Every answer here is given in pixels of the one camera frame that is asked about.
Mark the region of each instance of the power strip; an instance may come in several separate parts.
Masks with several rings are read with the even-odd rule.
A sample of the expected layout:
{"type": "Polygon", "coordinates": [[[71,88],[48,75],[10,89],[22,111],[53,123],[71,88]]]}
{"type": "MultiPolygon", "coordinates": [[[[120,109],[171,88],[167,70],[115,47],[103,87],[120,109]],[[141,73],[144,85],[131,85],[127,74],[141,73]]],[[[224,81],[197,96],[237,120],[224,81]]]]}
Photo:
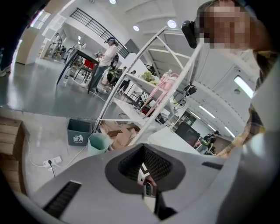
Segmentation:
{"type": "MultiPolygon", "coordinates": [[[[53,166],[54,164],[59,164],[59,163],[62,162],[62,159],[61,159],[60,156],[55,157],[55,158],[52,158],[52,159],[49,159],[49,160],[52,162],[52,166],[53,166]]],[[[44,165],[45,168],[51,167],[50,164],[49,164],[49,160],[46,160],[46,161],[43,162],[43,165],[44,165]]]]}

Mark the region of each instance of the green plant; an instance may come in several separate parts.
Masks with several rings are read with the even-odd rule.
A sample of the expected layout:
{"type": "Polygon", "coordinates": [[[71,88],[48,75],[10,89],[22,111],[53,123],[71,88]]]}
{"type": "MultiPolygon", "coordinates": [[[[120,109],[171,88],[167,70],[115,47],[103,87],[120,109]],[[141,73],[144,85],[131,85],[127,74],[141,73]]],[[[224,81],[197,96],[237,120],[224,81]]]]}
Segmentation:
{"type": "Polygon", "coordinates": [[[151,84],[153,84],[153,85],[155,85],[155,86],[158,85],[158,82],[157,82],[157,81],[151,81],[151,82],[149,82],[149,83],[151,83],[151,84]]]}
{"type": "Polygon", "coordinates": [[[154,76],[151,72],[146,71],[144,72],[144,74],[141,76],[144,80],[146,80],[147,82],[151,82],[154,81],[154,76]]]}

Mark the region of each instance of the cardboard box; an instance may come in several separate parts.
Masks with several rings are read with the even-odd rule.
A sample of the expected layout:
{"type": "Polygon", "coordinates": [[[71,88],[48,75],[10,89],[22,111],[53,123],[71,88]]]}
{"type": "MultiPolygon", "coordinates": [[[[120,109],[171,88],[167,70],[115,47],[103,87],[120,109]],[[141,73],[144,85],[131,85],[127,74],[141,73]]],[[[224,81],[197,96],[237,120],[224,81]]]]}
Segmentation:
{"type": "Polygon", "coordinates": [[[135,129],[137,132],[140,131],[140,127],[138,127],[138,126],[137,126],[136,124],[134,124],[134,123],[126,124],[125,127],[126,127],[126,129],[128,129],[129,131],[130,131],[131,129],[135,129]]]}
{"type": "Polygon", "coordinates": [[[126,127],[122,127],[121,133],[118,133],[113,141],[112,148],[120,149],[127,146],[130,142],[130,136],[131,132],[126,127]]]}
{"type": "Polygon", "coordinates": [[[117,134],[117,136],[115,137],[112,143],[112,148],[113,149],[124,148],[132,141],[132,139],[139,131],[140,128],[133,123],[128,125],[123,125],[121,128],[121,132],[117,134]]]}
{"type": "Polygon", "coordinates": [[[121,126],[115,121],[102,121],[101,126],[110,137],[116,136],[121,132],[121,126]]]}

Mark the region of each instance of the metal shelf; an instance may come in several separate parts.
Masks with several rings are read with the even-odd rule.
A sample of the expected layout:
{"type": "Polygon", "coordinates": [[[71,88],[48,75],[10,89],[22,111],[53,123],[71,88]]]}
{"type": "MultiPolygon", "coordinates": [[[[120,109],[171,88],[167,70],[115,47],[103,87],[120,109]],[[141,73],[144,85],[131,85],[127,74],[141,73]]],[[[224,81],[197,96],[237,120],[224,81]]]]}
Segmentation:
{"type": "MultiPolygon", "coordinates": [[[[133,76],[131,74],[127,74],[127,76],[135,85],[137,85],[140,89],[144,90],[148,95],[150,95],[151,92],[156,88],[156,85],[153,85],[152,83],[149,83],[144,79],[133,76]]],[[[163,92],[164,90],[159,88],[153,95],[153,100],[157,101],[157,99],[161,96],[163,92]]],[[[168,112],[173,114],[174,106],[172,105],[172,103],[168,102],[167,105],[164,106],[164,108],[168,112]]]]}
{"type": "MultiPolygon", "coordinates": [[[[99,118],[97,119],[95,126],[94,126],[94,130],[96,130],[99,126],[103,119],[103,116],[106,112],[106,110],[108,109],[109,105],[112,103],[112,101],[114,101],[124,112],[125,114],[130,118],[130,121],[132,122],[136,122],[139,126],[140,126],[140,131],[138,132],[138,134],[133,138],[133,140],[130,142],[130,145],[135,144],[140,137],[147,132],[148,130],[154,129],[154,128],[161,128],[164,125],[159,125],[154,121],[156,119],[156,117],[158,116],[158,114],[162,111],[162,109],[164,107],[169,108],[170,110],[170,106],[168,105],[169,103],[169,99],[171,96],[173,96],[174,92],[176,91],[176,89],[178,88],[178,86],[180,85],[180,83],[184,80],[185,76],[187,75],[188,71],[190,69],[193,69],[193,65],[195,62],[195,59],[197,58],[201,48],[202,48],[202,44],[198,44],[197,48],[195,49],[195,51],[193,52],[192,56],[189,58],[187,64],[183,67],[182,64],[179,62],[178,58],[176,57],[176,55],[174,54],[174,52],[172,52],[169,47],[167,46],[167,44],[165,44],[163,42],[163,44],[165,45],[165,47],[168,49],[168,51],[173,55],[173,57],[175,58],[175,60],[178,62],[178,64],[180,65],[180,67],[182,68],[182,71],[179,75],[179,77],[177,78],[176,82],[173,84],[173,86],[169,89],[169,91],[166,93],[166,95],[163,97],[163,99],[161,100],[161,102],[159,103],[159,105],[156,107],[156,109],[153,111],[152,115],[149,118],[145,118],[144,115],[139,114],[132,105],[123,102],[121,100],[118,100],[116,98],[114,98],[115,94],[117,93],[117,90],[119,89],[121,83],[124,81],[124,78],[127,76],[131,81],[133,81],[139,88],[143,89],[145,92],[147,92],[148,94],[150,94],[154,88],[156,87],[155,85],[141,79],[138,77],[135,77],[131,74],[128,74],[128,71],[131,70],[131,68],[134,66],[135,62],[140,59],[140,57],[143,55],[143,53],[148,50],[149,46],[151,45],[151,43],[156,40],[159,39],[159,35],[161,35],[164,30],[167,27],[163,27],[154,37],[152,37],[151,40],[149,40],[149,42],[147,44],[145,44],[145,46],[138,52],[136,59],[131,63],[130,66],[127,67],[127,69],[123,72],[123,74],[121,75],[121,77],[119,78],[119,81],[116,83],[115,87],[113,88],[111,94],[109,95],[101,113],[99,118]]],[[[157,91],[157,93],[154,95],[153,99],[156,101],[160,95],[162,94],[163,90],[159,89],[157,91]]]]}

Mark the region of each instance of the person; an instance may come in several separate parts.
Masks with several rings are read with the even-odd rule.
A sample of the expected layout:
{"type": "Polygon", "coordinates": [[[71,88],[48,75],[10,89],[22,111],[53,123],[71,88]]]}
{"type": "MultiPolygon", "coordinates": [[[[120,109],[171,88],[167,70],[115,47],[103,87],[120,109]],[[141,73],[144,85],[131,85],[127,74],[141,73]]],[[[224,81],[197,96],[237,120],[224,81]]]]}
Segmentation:
{"type": "MultiPolygon", "coordinates": [[[[134,70],[130,74],[135,75],[136,71],[134,70]]],[[[118,93],[122,95],[125,92],[125,90],[128,88],[129,84],[130,84],[130,80],[129,80],[128,76],[125,76],[121,86],[119,87],[118,93]]]]}
{"type": "Polygon", "coordinates": [[[62,46],[60,51],[61,51],[61,57],[63,58],[66,53],[66,47],[62,46]]]}
{"type": "Polygon", "coordinates": [[[206,135],[201,141],[200,147],[197,148],[197,151],[201,154],[205,154],[207,151],[210,151],[218,135],[219,135],[219,131],[215,131],[206,135]]]}
{"type": "MultiPolygon", "coordinates": [[[[272,2],[213,0],[198,8],[195,21],[196,39],[199,40],[199,37],[204,35],[210,47],[253,50],[260,67],[255,91],[268,76],[280,50],[278,30],[274,23],[279,20],[277,7],[270,3],[272,2]]],[[[262,121],[250,105],[249,119],[243,133],[217,156],[227,158],[233,148],[264,132],[262,121]]]]}
{"type": "Polygon", "coordinates": [[[5,2],[6,9],[13,9],[14,20],[11,25],[5,22],[11,16],[10,10],[3,10],[0,14],[1,30],[5,34],[0,36],[0,49],[2,49],[2,59],[0,63],[0,77],[4,77],[11,71],[11,64],[14,52],[17,48],[21,35],[25,28],[29,28],[32,21],[38,16],[39,12],[49,3],[50,0],[26,0],[16,3],[13,1],[5,2]]]}
{"type": "Polygon", "coordinates": [[[117,72],[115,72],[115,76],[112,78],[110,82],[111,86],[115,86],[115,84],[119,81],[119,78],[121,77],[121,75],[125,70],[126,70],[126,66],[124,66],[123,69],[121,69],[120,71],[117,70],[117,72]]]}
{"type": "Polygon", "coordinates": [[[95,75],[92,77],[92,81],[89,82],[88,84],[82,83],[81,87],[88,88],[88,89],[93,89],[94,92],[99,93],[97,89],[97,85],[99,81],[102,78],[102,74],[105,72],[105,70],[109,67],[111,64],[111,61],[114,59],[116,56],[118,49],[117,49],[117,43],[116,39],[114,37],[110,37],[107,39],[107,43],[109,45],[109,48],[106,50],[104,54],[102,54],[102,59],[99,63],[99,66],[95,72],[95,75]]]}
{"type": "Polygon", "coordinates": [[[55,53],[59,50],[59,47],[60,47],[60,36],[59,36],[59,33],[56,33],[55,39],[54,39],[54,41],[52,43],[54,44],[54,47],[52,49],[52,57],[54,57],[55,53]]]}

